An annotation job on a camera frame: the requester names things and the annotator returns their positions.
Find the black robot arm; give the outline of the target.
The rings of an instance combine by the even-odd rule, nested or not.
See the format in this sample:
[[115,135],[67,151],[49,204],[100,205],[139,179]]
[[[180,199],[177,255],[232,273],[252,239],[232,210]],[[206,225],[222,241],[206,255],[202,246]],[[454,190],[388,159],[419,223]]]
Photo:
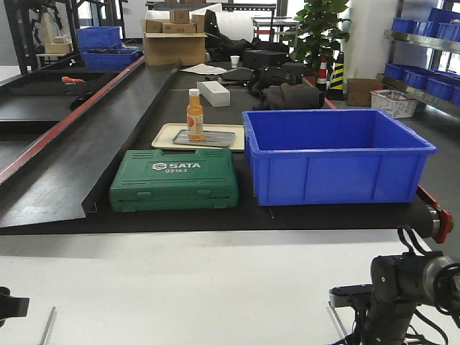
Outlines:
[[90,276],[65,267],[53,280],[28,277],[28,298],[1,289],[1,319],[23,319],[1,342],[24,343],[43,315],[60,317],[60,344],[319,344],[348,307],[353,329],[338,344],[425,344],[411,324],[420,306],[459,320],[459,264],[442,253],[378,256],[370,272],[369,284],[333,287],[322,304],[324,276],[314,270],[295,295],[280,280],[257,284],[254,274],[206,290],[201,275]]

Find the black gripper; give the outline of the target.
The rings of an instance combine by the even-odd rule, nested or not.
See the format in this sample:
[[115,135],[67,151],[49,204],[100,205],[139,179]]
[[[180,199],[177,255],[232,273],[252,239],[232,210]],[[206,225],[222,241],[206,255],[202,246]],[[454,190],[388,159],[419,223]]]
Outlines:
[[8,318],[26,317],[29,307],[29,298],[11,296],[9,288],[1,286],[0,292],[1,323],[3,326]]

